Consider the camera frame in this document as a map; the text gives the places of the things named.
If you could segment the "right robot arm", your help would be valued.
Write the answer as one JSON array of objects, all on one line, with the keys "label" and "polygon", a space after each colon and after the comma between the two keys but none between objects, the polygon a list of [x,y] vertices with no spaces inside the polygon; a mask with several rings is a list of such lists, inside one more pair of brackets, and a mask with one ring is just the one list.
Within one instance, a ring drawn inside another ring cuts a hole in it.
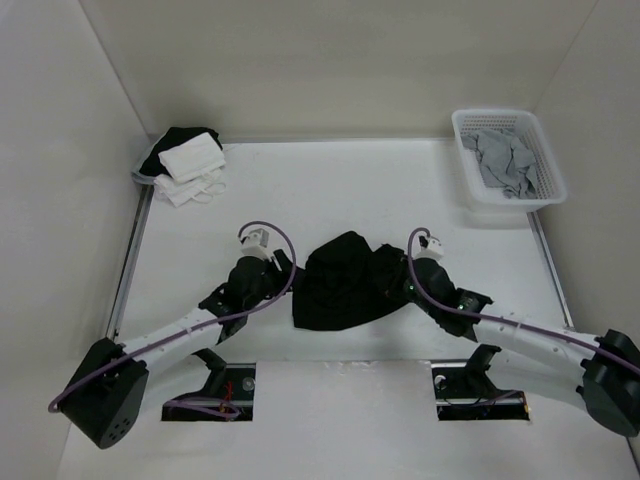
[{"label": "right robot arm", "polygon": [[639,349],[617,330],[594,336],[483,313],[492,300],[459,288],[431,258],[400,254],[385,294],[412,303],[446,333],[476,343],[464,370],[473,394],[524,391],[571,405],[605,429],[639,434]]}]

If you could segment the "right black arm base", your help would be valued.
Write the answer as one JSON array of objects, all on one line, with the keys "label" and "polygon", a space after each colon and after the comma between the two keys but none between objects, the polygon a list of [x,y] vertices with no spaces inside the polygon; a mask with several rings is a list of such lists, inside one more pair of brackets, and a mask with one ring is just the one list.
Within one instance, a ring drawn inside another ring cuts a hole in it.
[{"label": "right black arm base", "polygon": [[529,421],[523,392],[500,390],[489,379],[497,347],[481,345],[467,360],[431,363],[436,414],[440,421]]}]

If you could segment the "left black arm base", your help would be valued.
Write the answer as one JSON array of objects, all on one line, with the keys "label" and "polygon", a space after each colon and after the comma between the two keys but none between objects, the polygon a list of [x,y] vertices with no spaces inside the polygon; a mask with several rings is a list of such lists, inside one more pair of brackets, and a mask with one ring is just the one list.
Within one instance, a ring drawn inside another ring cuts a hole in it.
[{"label": "left black arm base", "polygon": [[227,363],[210,349],[196,352],[197,367],[206,367],[208,376],[166,402],[164,422],[250,422],[253,420],[256,387],[255,363]]}]

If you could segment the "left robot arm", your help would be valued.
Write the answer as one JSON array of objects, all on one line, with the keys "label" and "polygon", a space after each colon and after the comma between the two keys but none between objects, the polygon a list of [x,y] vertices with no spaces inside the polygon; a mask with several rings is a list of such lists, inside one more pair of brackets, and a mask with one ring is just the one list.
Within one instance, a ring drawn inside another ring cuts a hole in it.
[{"label": "left robot arm", "polygon": [[286,295],[296,274],[296,256],[281,249],[266,259],[241,257],[227,281],[181,319],[122,343],[94,342],[48,410],[64,415],[98,448],[112,447],[147,404],[151,381],[233,336],[250,315]]}]

